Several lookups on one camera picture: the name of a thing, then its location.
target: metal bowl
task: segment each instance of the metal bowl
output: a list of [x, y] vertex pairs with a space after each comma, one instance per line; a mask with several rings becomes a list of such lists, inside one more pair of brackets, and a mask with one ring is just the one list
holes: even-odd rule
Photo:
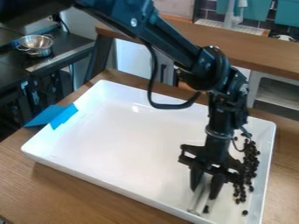
[[33, 58], [47, 57], [52, 53], [52, 35], [28, 35], [19, 39], [17, 49]]
[[53, 40], [48, 35], [28, 35], [19, 39], [18, 43], [31, 49], [45, 49], [53, 45]]

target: wooden table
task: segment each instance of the wooden table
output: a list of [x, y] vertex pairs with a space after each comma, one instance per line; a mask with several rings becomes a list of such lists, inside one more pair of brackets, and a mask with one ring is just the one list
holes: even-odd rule
[[[105, 71], [70, 94], [67, 105], [99, 80], [145, 89], [148, 81], [119, 71]], [[156, 92], [187, 99], [190, 92], [156, 84]], [[198, 102], [205, 103], [204, 98]], [[299, 122], [252, 111], [277, 124], [275, 152], [263, 223], [299, 220]], [[37, 131], [21, 129], [0, 144], [0, 215], [15, 223], [187, 223], [170, 214], [89, 184], [25, 157], [20, 147]]]
[[[275, 38], [166, 19], [197, 46], [218, 46], [233, 65], [250, 70], [299, 80], [299, 45]], [[103, 25], [96, 28], [103, 37], [140, 43]]]

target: black robotic arm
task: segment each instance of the black robotic arm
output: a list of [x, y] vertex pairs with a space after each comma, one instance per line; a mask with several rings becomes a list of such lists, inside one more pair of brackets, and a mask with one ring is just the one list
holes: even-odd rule
[[[179, 157], [179, 162], [191, 169], [191, 189], [195, 190], [204, 172], [215, 178], [210, 199], [217, 197], [225, 182], [242, 182], [241, 163], [230, 157], [228, 149], [234, 130], [243, 129], [247, 122], [247, 81], [230, 66], [223, 52], [215, 46], [201, 48], [192, 44], [159, 17], [152, 0], [0, 0], [0, 22], [8, 25], [29, 23], [71, 5], [132, 38], [139, 38], [149, 48], [154, 69], [148, 98], [153, 107], [184, 109], [197, 100], [199, 91], [207, 91], [210, 122], [205, 128], [205, 146], [181, 145]], [[198, 91], [186, 103], [165, 105], [151, 100], [156, 75], [156, 55], [152, 46], [172, 58], [184, 70], [179, 78]], [[195, 158], [187, 157], [186, 152]]]

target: coffee bean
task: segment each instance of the coffee bean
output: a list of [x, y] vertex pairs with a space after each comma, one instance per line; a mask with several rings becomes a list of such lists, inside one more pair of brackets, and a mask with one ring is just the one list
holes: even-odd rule
[[249, 186], [249, 192], [253, 192], [254, 191], [254, 187], [252, 185]]
[[210, 213], [209, 212], [209, 206], [205, 206], [205, 208], [204, 208], [204, 214], [208, 214], [208, 213]]
[[246, 215], [248, 215], [248, 211], [247, 211], [247, 210], [244, 210], [244, 211], [242, 212], [242, 214], [243, 214], [244, 216], [246, 216]]

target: white surface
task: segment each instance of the white surface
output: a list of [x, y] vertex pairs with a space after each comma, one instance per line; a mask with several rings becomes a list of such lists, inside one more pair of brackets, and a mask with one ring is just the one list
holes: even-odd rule
[[[215, 27], [215, 28], [225, 29], [223, 22], [218, 22], [218, 21], [204, 19], [204, 18], [199, 19], [195, 24], [196, 25], [206, 25], [206, 26], [211, 26], [211, 27]], [[244, 33], [249, 33], [249, 34], [261, 36], [261, 34], [265, 30], [261, 29], [261, 28], [255, 28], [255, 27], [250, 27], [250, 26], [245, 26], [245, 25], [236, 25], [234, 28], [232, 28], [232, 31], [244, 32]]]
[[[182, 102], [160, 94], [154, 99]], [[145, 91], [104, 80], [74, 104], [79, 112], [56, 130], [45, 126], [22, 151], [41, 164], [194, 223], [260, 223], [274, 144], [273, 123], [250, 118], [247, 125], [261, 151], [255, 191], [248, 194], [247, 203], [236, 206], [232, 185], [227, 184], [212, 212], [200, 218], [186, 212], [192, 199], [190, 171], [177, 159], [180, 144], [204, 144], [206, 106], [157, 110], [148, 104]], [[243, 157], [233, 148], [230, 153]], [[244, 209], [250, 211], [247, 217], [241, 215]]]
[[82, 10], [70, 8], [60, 13], [71, 33], [88, 39], [96, 39], [94, 27], [100, 22]]
[[151, 57], [144, 45], [117, 39], [117, 70], [134, 74], [143, 78], [150, 78]]

